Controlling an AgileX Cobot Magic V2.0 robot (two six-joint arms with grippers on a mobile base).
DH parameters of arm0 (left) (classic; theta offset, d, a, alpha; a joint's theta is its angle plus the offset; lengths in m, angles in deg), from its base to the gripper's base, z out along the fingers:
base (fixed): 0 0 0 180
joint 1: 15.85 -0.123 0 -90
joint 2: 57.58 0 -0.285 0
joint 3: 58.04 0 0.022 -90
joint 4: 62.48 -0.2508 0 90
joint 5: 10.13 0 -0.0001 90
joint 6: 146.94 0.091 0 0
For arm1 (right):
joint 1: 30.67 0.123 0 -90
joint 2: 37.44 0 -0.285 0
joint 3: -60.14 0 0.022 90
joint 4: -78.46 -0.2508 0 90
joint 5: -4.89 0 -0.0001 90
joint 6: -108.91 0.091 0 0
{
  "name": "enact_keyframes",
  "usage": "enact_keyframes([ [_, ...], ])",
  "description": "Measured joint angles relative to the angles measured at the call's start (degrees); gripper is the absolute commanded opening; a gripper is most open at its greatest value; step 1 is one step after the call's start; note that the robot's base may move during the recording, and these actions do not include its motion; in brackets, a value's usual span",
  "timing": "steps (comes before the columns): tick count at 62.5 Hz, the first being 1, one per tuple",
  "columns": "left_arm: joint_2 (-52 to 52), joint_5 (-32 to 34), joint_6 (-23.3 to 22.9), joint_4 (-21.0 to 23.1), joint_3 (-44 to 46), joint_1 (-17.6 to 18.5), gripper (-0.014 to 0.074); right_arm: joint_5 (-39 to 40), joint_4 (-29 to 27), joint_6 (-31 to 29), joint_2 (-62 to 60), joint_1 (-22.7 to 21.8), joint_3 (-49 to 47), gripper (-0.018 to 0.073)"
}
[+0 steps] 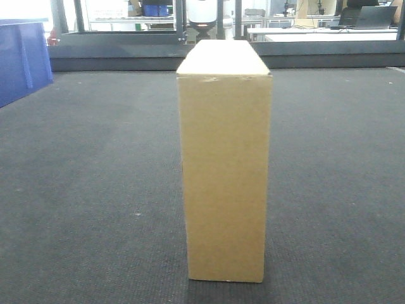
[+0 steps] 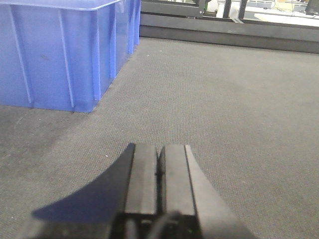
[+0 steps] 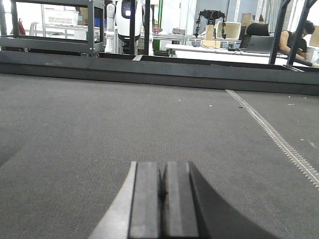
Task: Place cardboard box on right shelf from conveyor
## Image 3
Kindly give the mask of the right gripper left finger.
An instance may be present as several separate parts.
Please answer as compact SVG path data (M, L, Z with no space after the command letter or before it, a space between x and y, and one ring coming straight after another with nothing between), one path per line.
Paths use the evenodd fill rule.
M159 239L160 175L155 162L130 164L114 201L91 239Z

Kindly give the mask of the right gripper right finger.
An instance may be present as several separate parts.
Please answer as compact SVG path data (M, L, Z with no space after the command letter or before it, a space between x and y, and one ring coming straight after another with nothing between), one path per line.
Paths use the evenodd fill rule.
M166 239L275 238L226 202L192 162L168 162L163 183Z

